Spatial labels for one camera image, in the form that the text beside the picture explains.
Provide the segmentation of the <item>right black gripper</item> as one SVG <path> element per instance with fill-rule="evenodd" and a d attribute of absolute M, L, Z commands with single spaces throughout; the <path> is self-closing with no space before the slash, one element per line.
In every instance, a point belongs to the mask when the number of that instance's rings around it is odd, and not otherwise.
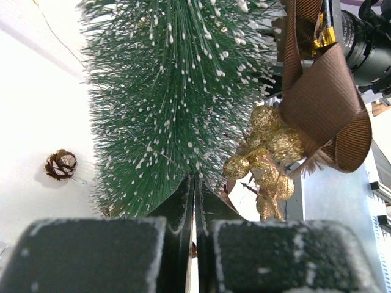
<path fill-rule="evenodd" d="M 340 4 L 357 5 L 358 15 Z M 324 1 L 323 24 L 334 28 L 360 94 L 390 105 L 390 1 Z"/>

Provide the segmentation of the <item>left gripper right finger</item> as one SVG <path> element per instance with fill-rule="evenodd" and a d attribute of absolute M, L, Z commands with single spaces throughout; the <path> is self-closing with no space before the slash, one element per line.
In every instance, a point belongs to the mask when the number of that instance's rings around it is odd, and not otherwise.
<path fill-rule="evenodd" d="M 327 220 L 251 222 L 195 179 L 200 292 L 380 292 L 353 231 Z"/>

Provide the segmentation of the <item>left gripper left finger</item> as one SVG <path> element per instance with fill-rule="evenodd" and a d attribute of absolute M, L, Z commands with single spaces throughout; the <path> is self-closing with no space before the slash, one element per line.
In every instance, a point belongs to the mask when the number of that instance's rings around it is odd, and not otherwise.
<path fill-rule="evenodd" d="M 188 292 L 194 175 L 146 217 L 42 219 L 4 269 L 2 292 Z"/>

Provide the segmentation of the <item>brown ribbon gold berry garland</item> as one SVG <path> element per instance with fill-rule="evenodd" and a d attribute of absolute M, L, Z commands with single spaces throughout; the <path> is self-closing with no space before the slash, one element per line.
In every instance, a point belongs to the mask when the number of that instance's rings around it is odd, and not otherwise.
<path fill-rule="evenodd" d="M 231 180 L 250 176 L 261 220 L 282 220 L 278 204 L 294 192 L 287 164 L 297 174 L 325 166 L 356 171 L 371 147 L 369 114 L 336 39 L 326 1 L 287 1 L 282 101 L 259 105 L 252 131 L 226 160 Z"/>

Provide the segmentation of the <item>small green christmas tree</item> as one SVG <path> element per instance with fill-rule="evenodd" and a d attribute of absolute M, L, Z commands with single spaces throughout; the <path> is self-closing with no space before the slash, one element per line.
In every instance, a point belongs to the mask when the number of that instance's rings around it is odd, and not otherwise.
<path fill-rule="evenodd" d="M 280 1 L 81 1 L 95 201 L 156 209 L 187 173 L 219 192 L 222 166 L 272 89 Z"/>

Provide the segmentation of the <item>white plastic basket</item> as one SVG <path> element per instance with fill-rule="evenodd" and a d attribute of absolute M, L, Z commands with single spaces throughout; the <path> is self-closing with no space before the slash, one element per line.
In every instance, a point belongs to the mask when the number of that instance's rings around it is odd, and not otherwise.
<path fill-rule="evenodd" d="M 1 1 L 1 30 L 80 82 L 86 69 L 78 1 Z"/>

